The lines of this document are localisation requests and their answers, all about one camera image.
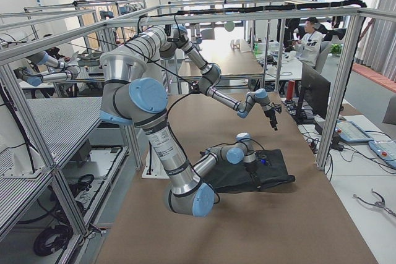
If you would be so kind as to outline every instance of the black hair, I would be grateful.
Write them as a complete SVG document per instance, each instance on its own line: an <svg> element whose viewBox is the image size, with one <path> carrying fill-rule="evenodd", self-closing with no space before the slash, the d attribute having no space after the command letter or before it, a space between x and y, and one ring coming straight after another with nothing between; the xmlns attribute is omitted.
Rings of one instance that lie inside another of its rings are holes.
<svg viewBox="0 0 396 264"><path fill-rule="evenodd" d="M316 23L319 23L319 21L315 17L310 17L310 18L307 19L307 21L309 23L313 24L313 25L316 24Z"/></svg>

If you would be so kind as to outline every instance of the scissors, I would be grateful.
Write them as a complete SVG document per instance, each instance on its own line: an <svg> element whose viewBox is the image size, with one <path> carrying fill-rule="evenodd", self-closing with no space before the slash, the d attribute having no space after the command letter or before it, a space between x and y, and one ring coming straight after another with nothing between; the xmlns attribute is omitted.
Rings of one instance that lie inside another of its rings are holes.
<svg viewBox="0 0 396 264"><path fill-rule="evenodd" d="M381 201L375 201L374 203L369 203L367 201L364 201L362 198L358 197L356 194L353 194L353 198L358 199L360 201L362 201L363 203L367 204L367 205L371 205L372 207L378 207L378 208L382 208L383 210L385 210L388 214L396 217L396 213L394 211L392 211L390 208L387 208L385 205L385 198L383 196L381 196L379 193L377 193L376 191L374 191L373 189L371 189L371 193L376 194L379 198L381 198Z"/></svg>

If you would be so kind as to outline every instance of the office chair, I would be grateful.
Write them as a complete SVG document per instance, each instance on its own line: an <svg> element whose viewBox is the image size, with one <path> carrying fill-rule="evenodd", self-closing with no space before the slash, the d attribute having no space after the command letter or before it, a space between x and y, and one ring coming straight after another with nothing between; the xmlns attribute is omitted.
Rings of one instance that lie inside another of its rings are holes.
<svg viewBox="0 0 396 264"><path fill-rule="evenodd" d="M390 98L388 108L382 122L385 124L396 125L396 95Z"/></svg>
<svg viewBox="0 0 396 264"><path fill-rule="evenodd" d="M318 73L322 73L324 64L326 62L327 56L329 55L330 48L332 46L332 43L330 41L322 41L321 43L321 49L319 51L319 55L316 59L316 64L314 69L318 71Z"/></svg>
<svg viewBox="0 0 396 264"><path fill-rule="evenodd" d="M205 29L200 32L200 37L202 40L214 40L215 39L215 30L214 29Z"/></svg>

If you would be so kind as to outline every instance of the computer monitor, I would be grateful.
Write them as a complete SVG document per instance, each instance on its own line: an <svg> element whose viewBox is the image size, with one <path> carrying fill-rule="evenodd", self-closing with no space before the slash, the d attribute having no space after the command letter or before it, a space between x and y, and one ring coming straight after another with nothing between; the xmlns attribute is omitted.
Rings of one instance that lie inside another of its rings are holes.
<svg viewBox="0 0 396 264"><path fill-rule="evenodd" d="M313 114L326 118L327 105L330 95L330 82L315 69L303 64L301 89L296 109L296 121L307 124L307 111L303 109L304 101L312 108Z"/></svg>

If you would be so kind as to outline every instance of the floor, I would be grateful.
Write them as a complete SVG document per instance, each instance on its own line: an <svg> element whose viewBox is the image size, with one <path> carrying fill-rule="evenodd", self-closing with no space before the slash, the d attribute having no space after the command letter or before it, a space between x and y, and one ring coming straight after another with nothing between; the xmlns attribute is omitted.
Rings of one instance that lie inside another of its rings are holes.
<svg viewBox="0 0 396 264"><path fill-rule="evenodd" d="M330 82L334 82L337 73L339 57L329 56L322 75ZM177 90L176 84L172 84L171 91ZM246 90L236 89L232 92L246 92ZM350 81L346 90L345 98L358 110L360 110L368 119L370 119L379 129L387 132L393 139L396 139L396 126L382 124L382 119L387 108L389 98L395 93L381 85L376 84L366 77L352 72ZM147 140L144 135L140 138L141 152L146 150ZM111 189L110 195L106 201L106 205L102 208L95 220L95 224L99 227L108 228L111 232L112 223L115 221L117 213L122 205L123 198L131 184L131 180L136 172L136 165L133 158L128 157L122 171L118 177L117 183ZM106 234L101 237L96 235L87 241L82 250L84 253L74 255L74 263L93 263L98 255L101 245L106 239ZM53 263L51 259L43 258L41 263Z"/></svg>

